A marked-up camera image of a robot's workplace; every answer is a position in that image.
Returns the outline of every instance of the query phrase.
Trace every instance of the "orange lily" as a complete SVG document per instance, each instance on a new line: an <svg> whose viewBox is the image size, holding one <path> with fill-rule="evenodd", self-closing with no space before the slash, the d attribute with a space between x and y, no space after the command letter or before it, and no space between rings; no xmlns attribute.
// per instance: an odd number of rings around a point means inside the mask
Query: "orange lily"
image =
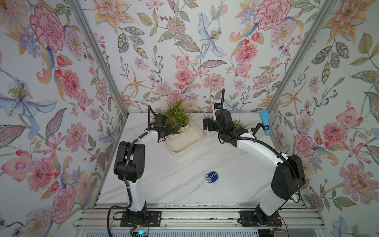
<svg viewBox="0 0 379 237"><path fill-rule="evenodd" d="M284 102L284 104L285 104L285 103L288 103L288 104L286 104L286 105L284 105L284 106L282 106L282 107L289 106L289 105L292 103L292 101L293 101L293 103L295 104L295 110L296 110L296 113L298 113L298 108L296 107L296 101L299 101L300 103L302 103L302 102L301 102L296 96L297 96L297 95L300 93L300 91L303 89L304 85L305 85L305 82L304 82L303 86L300 88L300 90L299 90L298 92L296 92L295 95L293 95L293 94L291 94L291 93L285 93L284 95L282 95L282 96L287 95L287 99L290 99L289 101Z"/></svg>
<svg viewBox="0 0 379 237"><path fill-rule="evenodd" d="M132 70L133 70L133 75L134 75L134 82L133 83L130 83L129 85L126 85L125 86L125 90L122 92L122 93L124 93L125 91L126 91L126 89L128 89L128 87L130 87L130 88L133 88L133 87L135 87L134 88L134 91L133 91L133 93L132 93L132 95L134 94L134 92L136 91L136 89L137 89L137 93L136 93L136 95L134 96L134 98L137 96L137 94L138 94L138 86L142 86L142 87L144 87L144 88L148 88L148 89L151 89L150 87L147 87L147 86L144 86L144 85L142 85L141 83L142 82L145 82L145 81L137 81L137 78L136 78L136 74L134 73L134 69L132 68Z"/></svg>

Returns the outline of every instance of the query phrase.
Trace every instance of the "pink flower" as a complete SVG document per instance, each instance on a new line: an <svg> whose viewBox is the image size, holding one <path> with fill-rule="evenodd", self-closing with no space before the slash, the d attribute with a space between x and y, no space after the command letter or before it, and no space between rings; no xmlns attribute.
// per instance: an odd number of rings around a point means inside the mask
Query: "pink flower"
<svg viewBox="0 0 379 237"><path fill-rule="evenodd" d="M51 213L50 207L38 208L28 214L25 223L24 237L45 236L50 228Z"/></svg>
<svg viewBox="0 0 379 237"><path fill-rule="evenodd" d="M54 53L63 49L64 30L58 16L44 6L34 8L30 16L30 26L37 36L38 42L45 48L49 47Z"/></svg>
<svg viewBox="0 0 379 237"><path fill-rule="evenodd" d="M38 192L40 188L46 188L53 179L54 162L48 158L37 160L31 168L28 176L29 189Z"/></svg>
<svg viewBox="0 0 379 237"><path fill-rule="evenodd" d="M172 91L171 86L166 81L157 85L157 93L160 94L161 96L166 96L171 91Z"/></svg>
<svg viewBox="0 0 379 237"><path fill-rule="evenodd" d="M189 63L190 63L190 60L188 59L188 57L182 57L182 56L176 57L176 69L186 68Z"/></svg>
<svg viewBox="0 0 379 237"><path fill-rule="evenodd" d="M63 136L62 139L61 139L61 135L62 135L62 133L58 132L58 137L56 138L55 135L53 134L53 135L51 136L53 142L52 142L52 143L49 142L49 141L46 142L46 145L47 145L48 147L51 147L51 148L49 148L49 149L47 149L47 150L44 151L44 154L45 154L45 155L46 155L47 153L51 152L51 157L53 157L53 156L55 155L55 152L56 152L56 151L60 151L60 150L61 150L61 148L58 147L58 145L59 145L62 141L66 140L66 139L68 138L68 136L66 135L66 136Z"/></svg>
<svg viewBox="0 0 379 237"><path fill-rule="evenodd" d="M99 109L90 109L89 116L91 117L91 119L97 120L98 118L100 118L100 110Z"/></svg>
<svg viewBox="0 0 379 237"><path fill-rule="evenodd" d="M204 87L205 88L211 88L212 91L217 91L219 89L221 89L222 86L225 85L224 81L225 81L225 78L223 78L220 74L215 74L213 73L212 76L208 75L205 79L204 79L205 83L204 83Z"/></svg>
<svg viewBox="0 0 379 237"><path fill-rule="evenodd" d="M360 122L357 120L358 114L354 107L348 108L345 112L341 113L336 117L336 120L340 122L345 127L357 127Z"/></svg>
<svg viewBox="0 0 379 237"><path fill-rule="evenodd" d="M69 134L66 139L66 147L71 148L71 152L77 152L79 146L84 146L87 144L87 134L86 128L81 125L81 122L78 124L72 124L71 130L67 129Z"/></svg>
<svg viewBox="0 0 379 237"><path fill-rule="evenodd" d="M198 67L197 70L194 69L193 71L195 72L195 74L194 74L195 76L200 76L201 77L201 75L207 75L207 76L209 76L209 74L207 72L209 72L210 70L207 69L206 67L203 67L203 69L201 69L201 67Z"/></svg>
<svg viewBox="0 0 379 237"><path fill-rule="evenodd" d="M151 6L149 9L155 7L155 9L158 10L158 6L161 6L162 4L164 4L164 2L161 2L160 0L149 0L149 3L146 3L146 6Z"/></svg>
<svg viewBox="0 0 379 237"><path fill-rule="evenodd" d="M105 41L102 41L103 39L104 39L104 36L99 36L99 37L97 37L97 32L95 32L94 33L94 36L95 36L95 38L96 38L96 41L98 42L98 43L105 43Z"/></svg>
<svg viewBox="0 0 379 237"><path fill-rule="evenodd" d="M179 69L178 72L175 74L175 78L180 83L189 82L192 79L192 77L192 72L188 68Z"/></svg>
<svg viewBox="0 0 379 237"><path fill-rule="evenodd" d="M366 157L363 156L363 155L370 155L370 152L368 152L368 151L359 151L360 149L362 149L365 146L365 144L359 143L356 147L354 147L354 142L355 142L354 139L350 139L350 146L348 146L346 143L343 143L343 145L345 146L345 148L348 151L351 151L349 153L349 156L352 157L353 155L355 155L356 158L357 158L357 160L361 164L363 164L362 161L370 164L371 161L369 159L367 159Z"/></svg>
<svg viewBox="0 0 379 237"><path fill-rule="evenodd" d="M303 115L296 121L296 126L300 132L308 134L313 126L313 119Z"/></svg>
<svg viewBox="0 0 379 237"><path fill-rule="evenodd" d="M339 125L337 122L326 123L323 135L328 143L336 146L342 145L348 138L348 132L345 127Z"/></svg>
<svg viewBox="0 0 379 237"><path fill-rule="evenodd" d="M283 44L284 41L291 37L292 33L296 29L296 26L296 22L292 19L288 19L280 23L277 27L271 30L270 44L272 46Z"/></svg>
<svg viewBox="0 0 379 237"><path fill-rule="evenodd" d="M106 90L106 82L103 78L101 82L97 82L96 84L96 99L101 101L101 104L104 106L106 104L106 99L108 98L107 90Z"/></svg>
<svg viewBox="0 0 379 237"><path fill-rule="evenodd" d="M70 97L75 98L79 94L80 82L76 72L65 70L61 77L61 86L64 93Z"/></svg>
<svg viewBox="0 0 379 237"><path fill-rule="evenodd" d="M31 158L27 151L21 153L19 157L13 157L1 166L1 170L12 179L21 182L26 178L26 174L30 171Z"/></svg>
<svg viewBox="0 0 379 237"><path fill-rule="evenodd" d="M241 64L237 70L236 70L236 74L238 74L238 76L240 77L246 77L247 73L249 72L251 68L251 64Z"/></svg>
<svg viewBox="0 0 379 237"><path fill-rule="evenodd" d="M278 66L278 57L272 58L270 60L270 67L271 68L276 68L276 66Z"/></svg>
<svg viewBox="0 0 379 237"><path fill-rule="evenodd" d="M167 100L171 103L175 103L180 100L185 101L186 99L187 94L183 94L183 92L179 90L172 91L167 95Z"/></svg>
<svg viewBox="0 0 379 237"><path fill-rule="evenodd" d="M78 96L78 101L79 101L79 107L83 110L86 110L85 107L91 104L87 96L87 92L84 89L80 91L79 96Z"/></svg>
<svg viewBox="0 0 379 237"><path fill-rule="evenodd" d="M272 74L269 71L264 71L259 77L254 77L254 83L253 89L261 89L268 85L270 85L271 82L278 79L279 74Z"/></svg>
<svg viewBox="0 0 379 237"><path fill-rule="evenodd" d="M239 80L238 82L234 83L234 88L242 91L243 89L246 89L246 85L241 80Z"/></svg>
<svg viewBox="0 0 379 237"><path fill-rule="evenodd" d="M186 26L179 17L172 17L166 24L168 31L175 37L179 38L186 32Z"/></svg>
<svg viewBox="0 0 379 237"><path fill-rule="evenodd" d="M378 193L375 189L379 188L379 183L375 180L370 180L374 175L371 172L363 173L365 167L359 163L358 166L349 164L347 170L341 167L340 176L344 178L342 192L350 195L352 199L360 201L364 204L370 204L371 200L378 201Z"/></svg>
<svg viewBox="0 0 379 237"><path fill-rule="evenodd" d="M249 63L257 56L257 47L253 44L246 44L236 54L236 61L238 63Z"/></svg>
<svg viewBox="0 0 379 237"><path fill-rule="evenodd" d="M305 133L299 133L295 137L296 148L298 151L305 157L312 156L315 151L313 147L315 143L312 141L312 138Z"/></svg>
<svg viewBox="0 0 379 237"><path fill-rule="evenodd" d="M134 64L136 65L136 67L138 69L142 69L142 70L147 70L147 68L149 68L149 66L147 65L147 63L145 63L144 61L142 61L143 59L139 59L139 58L136 58L134 59Z"/></svg>
<svg viewBox="0 0 379 237"><path fill-rule="evenodd" d="M258 23L258 30L274 28L284 21L290 9L288 0L265 0L258 8L254 24Z"/></svg>
<svg viewBox="0 0 379 237"><path fill-rule="evenodd" d="M76 30L74 30L71 27L66 28L66 33L64 34L65 37L65 42L66 42L66 47L72 55L80 61L81 59L81 54L83 52L83 45L80 42L78 33Z"/></svg>
<svg viewBox="0 0 379 237"><path fill-rule="evenodd" d="M51 207L51 220L56 224L61 223L74 207L76 191L72 184L67 184L66 188L58 190Z"/></svg>

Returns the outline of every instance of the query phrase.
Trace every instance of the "white tray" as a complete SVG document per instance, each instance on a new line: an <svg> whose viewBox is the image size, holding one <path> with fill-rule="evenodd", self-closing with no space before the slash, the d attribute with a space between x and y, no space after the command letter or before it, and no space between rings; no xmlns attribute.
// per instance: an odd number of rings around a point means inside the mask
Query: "white tray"
<svg viewBox="0 0 379 237"><path fill-rule="evenodd" d="M204 135L200 129L198 129L198 127L190 121L189 129L184 131L178 140L170 141L166 139L164 143L173 156L181 157L200 145L203 137Z"/></svg>

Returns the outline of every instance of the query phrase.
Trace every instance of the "blue lily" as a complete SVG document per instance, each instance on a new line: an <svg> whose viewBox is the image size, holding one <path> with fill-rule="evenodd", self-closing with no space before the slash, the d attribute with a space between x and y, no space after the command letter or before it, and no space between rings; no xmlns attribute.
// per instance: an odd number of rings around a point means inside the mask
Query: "blue lily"
<svg viewBox="0 0 379 237"><path fill-rule="evenodd" d="M57 100L41 100L38 102L30 101L33 97L30 95L30 89L26 82L13 78L13 83L8 85L8 94L11 94L12 98L4 96L0 93L0 108L3 108L8 115L8 117L13 117L15 115L23 115L29 119L30 131L28 133L28 139L32 140L39 132L39 125L34 119L37 112L47 113L52 111Z"/></svg>
<svg viewBox="0 0 379 237"><path fill-rule="evenodd" d="M215 42L221 36L221 27L217 30L211 30L208 34L209 20L205 13L199 13L199 24L197 25L197 30L200 34L200 42L204 44L204 51L197 55L197 59L204 59L207 55L208 50L212 50L217 57L226 56L222 48L217 47Z"/></svg>

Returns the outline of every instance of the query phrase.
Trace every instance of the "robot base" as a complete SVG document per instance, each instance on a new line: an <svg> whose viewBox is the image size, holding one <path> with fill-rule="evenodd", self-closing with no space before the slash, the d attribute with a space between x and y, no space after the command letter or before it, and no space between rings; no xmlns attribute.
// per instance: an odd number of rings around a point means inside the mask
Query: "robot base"
<svg viewBox="0 0 379 237"><path fill-rule="evenodd" d="M241 222L239 222L239 223L241 223L243 227L249 227L249 226L276 227L276 226L278 226L276 224L276 222L279 224L279 226L282 226L282 220L279 217L279 213L278 212L275 212L268 221L263 222L263 224L260 223L261 225L259 225L257 223L257 218L254 216L254 213L255 213L254 210L251 210L251 211L240 211L240 220L241 220Z"/></svg>

